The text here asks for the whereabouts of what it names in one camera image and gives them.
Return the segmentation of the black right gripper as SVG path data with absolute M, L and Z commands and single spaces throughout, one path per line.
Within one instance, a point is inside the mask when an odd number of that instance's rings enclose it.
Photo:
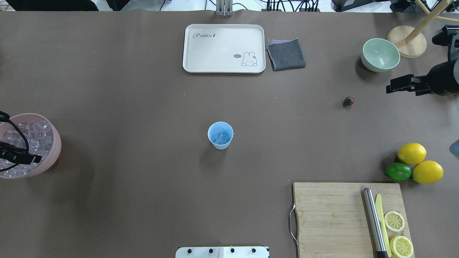
M 428 87 L 428 90 L 416 92 L 416 96 L 426 94 L 437 95 L 457 95 L 459 93 L 459 61 L 444 62 L 435 65 L 427 75 L 421 76 L 420 79 L 414 75 L 404 75 L 390 80 L 386 86 L 386 93 L 394 93 L 401 91 L 415 92 L 423 83 Z

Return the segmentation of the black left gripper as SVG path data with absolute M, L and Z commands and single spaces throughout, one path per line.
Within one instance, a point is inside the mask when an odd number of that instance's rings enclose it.
M 12 125 L 14 129 L 16 129 L 16 131 L 22 136 L 22 132 L 20 131 L 18 126 L 10 120 L 9 114 L 0 111 L 0 120 L 1 122 L 5 122 Z M 1 142 L 0 150 L 1 158 L 8 160 L 10 163 L 13 163 L 14 165 L 39 163 L 42 159 L 42 156 L 40 155 L 21 153 L 18 147 L 10 145 L 7 142 Z

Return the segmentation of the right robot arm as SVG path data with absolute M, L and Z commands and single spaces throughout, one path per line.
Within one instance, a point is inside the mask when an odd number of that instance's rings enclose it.
M 438 46 L 449 48 L 448 61 L 435 65 L 425 76 L 405 75 L 390 80 L 386 93 L 414 92 L 416 96 L 426 94 L 457 95 L 459 93 L 459 35 L 457 25 L 445 25 L 432 38 Z

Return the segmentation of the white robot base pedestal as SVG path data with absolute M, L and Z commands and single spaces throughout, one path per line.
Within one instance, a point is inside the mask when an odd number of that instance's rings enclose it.
M 221 246 L 221 247 L 181 247 L 175 253 L 176 258 L 269 258 L 269 247 Z

